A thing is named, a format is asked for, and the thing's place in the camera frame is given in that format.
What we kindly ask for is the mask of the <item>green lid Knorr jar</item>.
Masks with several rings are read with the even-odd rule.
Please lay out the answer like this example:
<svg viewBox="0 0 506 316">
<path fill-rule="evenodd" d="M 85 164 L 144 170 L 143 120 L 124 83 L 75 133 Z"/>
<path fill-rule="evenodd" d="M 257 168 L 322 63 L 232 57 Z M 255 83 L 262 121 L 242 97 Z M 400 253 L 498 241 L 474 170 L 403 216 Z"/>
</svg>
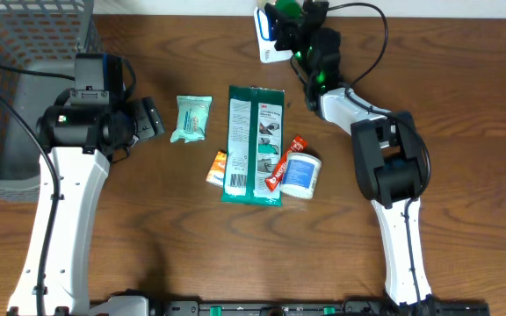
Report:
<svg viewBox="0 0 506 316">
<path fill-rule="evenodd" d="M 257 0 L 257 7 L 260 11 L 264 11 L 266 4 L 275 6 L 278 11 L 291 18 L 299 17 L 302 12 L 297 0 Z"/>
</svg>

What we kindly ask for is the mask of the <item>teal white wipes packet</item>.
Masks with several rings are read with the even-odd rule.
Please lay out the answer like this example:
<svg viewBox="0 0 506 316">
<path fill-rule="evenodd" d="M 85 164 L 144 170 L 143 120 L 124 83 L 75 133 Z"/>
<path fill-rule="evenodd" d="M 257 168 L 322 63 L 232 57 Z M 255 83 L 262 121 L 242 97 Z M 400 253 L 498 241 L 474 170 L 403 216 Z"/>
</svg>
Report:
<svg viewBox="0 0 506 316">
<path fill-rule="evenodd" d="M 177 123 L 170 142 L 203 140 L 206 137 L 206 123 L 212 101 L 211 96 L 177 96 Z"/>
</svg>

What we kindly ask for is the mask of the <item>small orange box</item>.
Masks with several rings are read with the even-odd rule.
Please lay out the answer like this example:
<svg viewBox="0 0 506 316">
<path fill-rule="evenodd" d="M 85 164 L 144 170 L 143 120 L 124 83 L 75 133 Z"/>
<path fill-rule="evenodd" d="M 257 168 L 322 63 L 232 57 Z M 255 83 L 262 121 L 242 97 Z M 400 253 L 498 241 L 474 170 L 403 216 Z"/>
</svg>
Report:
<svg viewBox="0 0 506 316">
<path fill-rule="evenodd" d="M 227 154 L 219 151 L 209 169 L 206 181 L 210 184 L 222 187 L 224 184 Z"/>
</svg>

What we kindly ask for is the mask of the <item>green 3M pouch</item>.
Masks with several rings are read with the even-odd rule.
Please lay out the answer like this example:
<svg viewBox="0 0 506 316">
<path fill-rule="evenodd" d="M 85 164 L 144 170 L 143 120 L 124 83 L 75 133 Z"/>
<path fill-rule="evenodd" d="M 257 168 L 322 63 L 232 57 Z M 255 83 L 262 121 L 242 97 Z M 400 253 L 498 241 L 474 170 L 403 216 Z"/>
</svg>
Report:
<svg viewBox="0 0 506 316">
<path fill-rule="evenodd" d="M 230 86 L 227 162 L 221 200 L 281 206 L 280 189 L 265 183 L 283 154 L 285 92 Z"/>
</svg>

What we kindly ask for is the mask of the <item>red snack packet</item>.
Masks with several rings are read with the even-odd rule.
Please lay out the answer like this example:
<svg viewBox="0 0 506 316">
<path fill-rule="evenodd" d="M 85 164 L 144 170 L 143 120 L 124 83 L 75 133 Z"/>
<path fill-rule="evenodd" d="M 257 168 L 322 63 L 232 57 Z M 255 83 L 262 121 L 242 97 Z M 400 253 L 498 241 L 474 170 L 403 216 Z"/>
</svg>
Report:
<svg viewBox="0 0 506 316">
<path fill-rule="evenodd" d="M 286 171 L 288 155 L 290 153 L 303 152 L 306 147 L 307 142 L 300 135 L 296 135 L 289 148 L 283 153 L 282 157 L 280 158 L 278 164 L 276 165 L 271 175 L 264 179 L 267 188 L 271 192 L 277 189 L 278 185 L 283 179 L 283 176 Z"/>
</svg>

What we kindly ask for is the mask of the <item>white jar blue label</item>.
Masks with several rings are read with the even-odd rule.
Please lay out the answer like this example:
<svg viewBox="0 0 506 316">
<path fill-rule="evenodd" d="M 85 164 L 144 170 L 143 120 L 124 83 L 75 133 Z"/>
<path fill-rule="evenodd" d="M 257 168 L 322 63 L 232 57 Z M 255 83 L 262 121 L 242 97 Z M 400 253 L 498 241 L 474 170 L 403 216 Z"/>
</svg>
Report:
<svg viewBox="0 0 506 316">
<path fill-rule="evenodd" d="M 290 153 L 280 191 L 291 197 L 312 199 L 321 166 L 322 162 L 310 154 Z"/>
</svg>

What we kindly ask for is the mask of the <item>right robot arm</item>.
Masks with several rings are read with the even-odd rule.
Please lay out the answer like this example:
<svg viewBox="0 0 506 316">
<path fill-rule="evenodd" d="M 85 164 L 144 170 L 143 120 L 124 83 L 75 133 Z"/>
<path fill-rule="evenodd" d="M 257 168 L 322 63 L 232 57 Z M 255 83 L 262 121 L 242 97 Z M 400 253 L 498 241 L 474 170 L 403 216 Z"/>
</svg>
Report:
<svg viewBox="0 0 506 316">
<path fill-rule="evenodd" d="M 430 154 L 407 111 L 392 112 L 357 96 L 357 79 L 340 70 L 341 35 L 325 26 L 333 6 L 327 1 L 263 1 L 270 35 L 278 51 L 289 51 L 307 108 L 351 137 L 355 176 L 379 220 L 386 260 L 385 290 L 399 308 L 423 311 L 431 289 L 421 254 L 418 216 L 430 183 Z"/>
</svg>

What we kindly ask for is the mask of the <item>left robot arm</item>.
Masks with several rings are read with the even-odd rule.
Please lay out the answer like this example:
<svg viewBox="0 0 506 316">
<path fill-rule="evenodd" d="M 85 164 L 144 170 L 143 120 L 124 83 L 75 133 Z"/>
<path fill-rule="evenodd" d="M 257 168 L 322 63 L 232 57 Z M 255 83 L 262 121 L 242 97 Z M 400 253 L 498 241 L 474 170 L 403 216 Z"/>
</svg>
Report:
<svg viewBox="0 0 506 316">
<path fill-rule="evenodd" d="M 151 97 L 113 104 L 79 96 L 48 107 L 37 123 L 40 193 L 10 315 L 89 314 L 90 244 L 113 153 L 164 132 Z"/>
</svg>

